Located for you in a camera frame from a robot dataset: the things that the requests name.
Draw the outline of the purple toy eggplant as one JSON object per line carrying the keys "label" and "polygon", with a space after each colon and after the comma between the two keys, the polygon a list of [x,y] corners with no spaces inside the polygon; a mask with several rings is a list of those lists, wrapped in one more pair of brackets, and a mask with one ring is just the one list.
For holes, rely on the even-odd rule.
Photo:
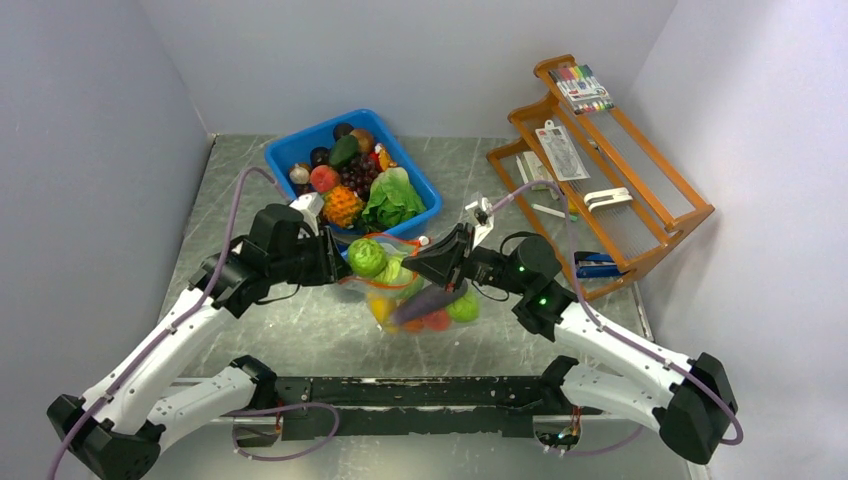
{"label": "purple toy eggplant", "polygon": [[389,315],[388,319],[396,326],[404,325],[435,311],[444,309],[461,298],[468,290],[466,283],[452,291],[431,284],[412,295]]}

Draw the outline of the green toy cabbage front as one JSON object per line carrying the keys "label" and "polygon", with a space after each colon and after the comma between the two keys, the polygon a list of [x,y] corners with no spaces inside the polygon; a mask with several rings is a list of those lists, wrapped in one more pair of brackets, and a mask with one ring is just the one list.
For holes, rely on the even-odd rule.
{"label": "green toy cabbage front", "polygon": [[371,238],[359,238],[347,249],[348,263],[353,272],[365,278],[375,278],[388,264],[388,254]]}

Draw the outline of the green toy ball vegetable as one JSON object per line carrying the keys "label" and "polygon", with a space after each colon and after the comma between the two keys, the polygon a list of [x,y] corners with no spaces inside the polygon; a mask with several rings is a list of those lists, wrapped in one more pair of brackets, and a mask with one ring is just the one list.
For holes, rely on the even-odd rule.
{"label": "green toy ball vegetable", "polygon": [[480,315],[478,298],[473,292],[466,292],[462,297],[446,306],[445,311],[451,320],[456,323],[474,322]]}

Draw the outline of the red toy peach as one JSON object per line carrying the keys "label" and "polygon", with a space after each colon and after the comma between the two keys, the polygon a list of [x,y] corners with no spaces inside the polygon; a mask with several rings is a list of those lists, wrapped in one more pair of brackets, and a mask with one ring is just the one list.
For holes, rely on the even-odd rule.
{"label": "red toy peach", "polygon": [[448,330],[452,325],[452,319],[445,310],[437,310],[422,318],[424,325],[432,331],[441,332]]}

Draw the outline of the clear zip top bag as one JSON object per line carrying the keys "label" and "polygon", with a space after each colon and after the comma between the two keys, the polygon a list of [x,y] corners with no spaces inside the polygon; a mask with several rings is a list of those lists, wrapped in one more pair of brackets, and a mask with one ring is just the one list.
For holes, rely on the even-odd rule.
{"label": "clear zip top bag", "polygon": [[364,295],[379,328],[389,334],[443,332],[467,327],[481,316],[480,301],[472,288],[463,285],[447,292],[402,261],[416,256],[430,244],[419,236],[404,240],[373,233],[354,240],[344,253],[352,273],[339,284]]}

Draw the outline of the orange toy pumpkin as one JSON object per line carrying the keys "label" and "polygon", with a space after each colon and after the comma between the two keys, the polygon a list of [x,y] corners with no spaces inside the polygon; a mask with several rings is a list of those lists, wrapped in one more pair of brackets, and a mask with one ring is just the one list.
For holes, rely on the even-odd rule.
{"label": "orange toy pumpkin", "polygon": [[404,323],[401,326],[401,329],[407,333],[417,334],[423,331],[425,328],[425,323],[421,318],[414,319]]}

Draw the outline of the yellow toy mango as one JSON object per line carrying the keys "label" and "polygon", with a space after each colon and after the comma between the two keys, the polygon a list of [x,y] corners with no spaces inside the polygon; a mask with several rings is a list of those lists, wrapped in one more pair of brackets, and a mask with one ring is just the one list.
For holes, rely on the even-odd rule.
{"label": "yellow toy mango", "polygon": [[367,297],[367,305],[383,332],[389,334],[398,332],[398,327],[390,319],[391,314],[397,307],[397,303],[393,298],[371,295]]}

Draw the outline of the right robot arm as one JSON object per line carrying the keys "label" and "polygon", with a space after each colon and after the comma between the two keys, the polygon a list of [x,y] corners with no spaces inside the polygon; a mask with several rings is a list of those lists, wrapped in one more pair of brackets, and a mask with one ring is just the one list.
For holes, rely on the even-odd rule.
{"label": "right robot arm", "polygon": [[718,446],[742,442],[738,405],[720,360],[674,352],[599,314],[557,281],[561,264],[545,237],[519,232],[518,245],[504,253],[478,246],[474,236],[474,227],[459,224],[402,265],[446,293],[479,284],[515,295],[511,311],[526,331],[608,367],[602,372],[572,358],[552,361],[539,389],[548,412],[579,406],[624,417],[700,465]]}

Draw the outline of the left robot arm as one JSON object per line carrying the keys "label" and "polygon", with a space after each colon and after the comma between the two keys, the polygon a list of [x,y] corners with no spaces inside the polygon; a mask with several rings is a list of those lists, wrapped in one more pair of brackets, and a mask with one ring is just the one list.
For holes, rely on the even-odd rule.
{"label": "left robot arm", "polygon": [[83,394],[51,403],[47,416],[62,451],[101,479],[139,479],[177,440],[215,418],[278,413],[276,374],[249,355],[176,394],[168,388],[225,325],[267,303],[273,286],[329,285],[350,273],[320,210],[311,194],[271,204],[248,233],[227,234],[127,358]]}

